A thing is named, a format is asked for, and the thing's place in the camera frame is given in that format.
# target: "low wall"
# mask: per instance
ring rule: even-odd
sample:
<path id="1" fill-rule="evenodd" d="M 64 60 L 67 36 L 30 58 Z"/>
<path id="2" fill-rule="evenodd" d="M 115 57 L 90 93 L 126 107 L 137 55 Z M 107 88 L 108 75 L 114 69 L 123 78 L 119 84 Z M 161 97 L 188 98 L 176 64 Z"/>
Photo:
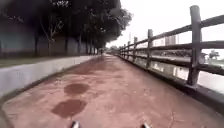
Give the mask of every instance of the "low wall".
<path id="1" fill-rule="evenodd" d="M 28 87 L 47 76 L 78 65 L 97 56 L 80 56 L 49 60 L 35 64 L 24 64 L 0 69 L 0 98 Z"/>

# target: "sky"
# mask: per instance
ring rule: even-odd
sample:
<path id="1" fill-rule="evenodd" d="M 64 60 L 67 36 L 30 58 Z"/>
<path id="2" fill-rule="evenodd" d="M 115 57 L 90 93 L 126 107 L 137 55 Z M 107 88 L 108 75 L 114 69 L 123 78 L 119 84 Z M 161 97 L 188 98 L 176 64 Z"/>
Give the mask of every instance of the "sky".
<path id="1" fill-rule="evenodd" d="M 139 40 L 147 38 L 147 30 L 152 29 L 157 35 L 175 28 L 183 27 L 191 23 L 190 6 L 200 7 L 201 19 L 224 14 L 223 0 L 121 0 L 122 8 L 133 14 L 130 25 L 122 32 L 116 41 L 107 44 L 123 46 L 127 44 L 131 35 L 131 42 L 134 36 Z M 224 25 L 202 29 L 203 41 L 224 40 Z M 179 35 L 180 43 L 191 42 L 191 32 Z M 216 50 L 220 58 L 224 58 L 224 50 Z"/>

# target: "walkway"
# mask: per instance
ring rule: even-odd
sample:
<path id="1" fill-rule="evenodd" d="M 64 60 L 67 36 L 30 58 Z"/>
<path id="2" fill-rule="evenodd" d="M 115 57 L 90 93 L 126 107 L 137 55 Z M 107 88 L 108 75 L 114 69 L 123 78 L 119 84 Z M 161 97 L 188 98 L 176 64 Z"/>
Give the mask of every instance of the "walkway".
<path id="1" fill-rule="evenodd" d="M 15 128 L 223 128 L 224 119 L 125 63 L 106 56 L 50 78 L 3 106 Z"/>

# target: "fence post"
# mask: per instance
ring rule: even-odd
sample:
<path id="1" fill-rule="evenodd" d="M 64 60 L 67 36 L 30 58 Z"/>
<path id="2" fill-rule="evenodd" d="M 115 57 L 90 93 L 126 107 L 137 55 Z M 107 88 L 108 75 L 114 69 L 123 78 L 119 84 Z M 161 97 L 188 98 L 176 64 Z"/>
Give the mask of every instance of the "fence post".
<path id="1" fill-rule="evenodd" d="M 124 44 L 124 49 L 123 49 L 124 50 L 124 59 L 125 59 L 125 49 L 126 49 L 125 47 L 126 47 L 126 44 Z"/>
<path id="2" fill-rule="evenodd" d="M 135 59 L 136 59 L 136 43 L 138 41 L 138 38 L 137 37 L 134 37 L 134 49 L 133 49 L 133 62 L 135 62 Z"/>
<path id="3" fill-rule="evenodd" d="M 128 41 L 127 60 L 129 60 L 129 50 L 130 50 L 130 47 L 129 47 L 129 45 L 130 45 L 130 41 Z"/>
<path id="4" fill-rule="evenodd" d="M 151 50 L 150 50 L 150 48 L 152 47 L 152 40 L 151 40 L 152 37 L 153 37 L 153 31 L 152 31 L 152 29 L 149 29 L 148 30 L 148 48 L 147 48 L 146 68 L 149 68 L 149 66 L 150 66 L 150 57 L 152 56 L 151 55 Z"/>
<path id="5" fill-rule="evenodd" d="M 199 25 L 201 21 L 200 9 L 197 5 L 190 7 L 191 14 L 191 24 L 192 24 L 192 43 L 201 43 L 202 34 L 201 27 Z M 187 84 L 190 86 L 196 86 L 198 81 L 199 70 L 197 70 L 197 66 L 199 64 L 199 57 L 201 54 L 201 49 L 198 47 L 192 48 L 191 55 L 191 65 L 189 68 L 189 74 L 187 79 Z"/>

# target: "fence rail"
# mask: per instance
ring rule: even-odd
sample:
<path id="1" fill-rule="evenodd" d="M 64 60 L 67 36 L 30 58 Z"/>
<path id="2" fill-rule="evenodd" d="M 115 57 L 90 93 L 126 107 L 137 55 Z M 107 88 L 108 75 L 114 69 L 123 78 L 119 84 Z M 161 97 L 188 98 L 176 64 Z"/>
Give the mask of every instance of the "fence rail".
<path id="1" fill-rule="evenodd" d="M 187 25 L 169 32 L 165 32 L 156 36 L 152 35 L 152 30 L 148 31 L 148 38 L 135 41 L 133 44 L 128 43 L 127 46 L 120 48 L 119 55 L 124 59 L 128 59 L 129 56 L 133 57 L 135 63 L 136 58 L 146 60 L 146 68 L 149 68 L 151 61 L 172 64 L 180 67 L 189 68 L 188 79 L 186 85 L 194 86 L 197 85 L 199 71 L 205 71 L 213 74 L 224 75 L 224 69 L 221 66 L 201 64 L 199 62 L 199 56 L 202 49 L 224 49 L 224 41 L 202 41 L 201 29 L 204 27 L 219 25 L 224 23 L 224 15 L 209 18 L 201 21 L 199 7 L 194 5 L 190 7 L 191 14 L 191 25 Z M 176 44 L 169 46 L 152 46 L 152 42 L 157 39 L 169 37 L 184 32 L 192 31 L 192 42 L 187 44 Z M 137 48 L 137 45 L 148 42 L 147 48 Z M 167 58 L 152 57 L 152 51 L 155 50 L 191 50 L 190 61 L 184 60 L 172 60 Z M 136 55 L 137 52 L 146 53 L 147 56 Z"/>

